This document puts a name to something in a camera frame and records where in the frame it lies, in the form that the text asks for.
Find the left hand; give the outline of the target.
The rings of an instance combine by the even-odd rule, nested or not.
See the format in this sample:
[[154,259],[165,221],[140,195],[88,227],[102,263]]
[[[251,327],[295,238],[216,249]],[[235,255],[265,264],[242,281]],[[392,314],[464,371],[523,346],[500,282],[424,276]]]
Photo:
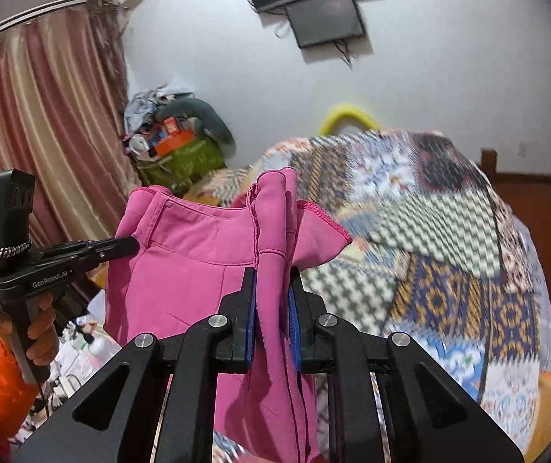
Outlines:
[[[52,302],[51,294],[37,297],[39,313],[27,330],[27,336],[34,343],[26,350],[26,357],[36,366],[49,366],[59,352],[59,339],[54,329],[56,311]],[[8,348],[12,348],[10,337],[13,330],[12,319],[8,314],[0,313],[0,338]]]

